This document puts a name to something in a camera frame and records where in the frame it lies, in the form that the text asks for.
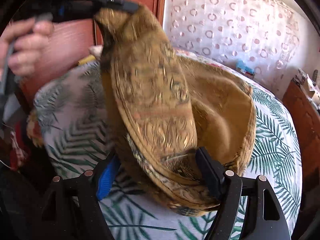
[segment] wall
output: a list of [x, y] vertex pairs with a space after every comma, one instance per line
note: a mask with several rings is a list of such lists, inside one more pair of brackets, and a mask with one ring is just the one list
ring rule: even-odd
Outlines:
[[[296, 8], [297, 11], [300, 11], [294, 0], [282, 1], [287, 1], [293, 9]], [[280, 99], [282, 99], [290, 80], [297, 74], [298, 68], [303, 69], [309, 76], [312, 75], [315, 69], [320, 69], [320, 37], [305, 14], [303, 16], [301, 14], [295, 11], [295, 19], [299, 26], [300, 45], [294, 57], [288, 63], [284, 76], [278, 81], [277, 89], [272, 91]]]

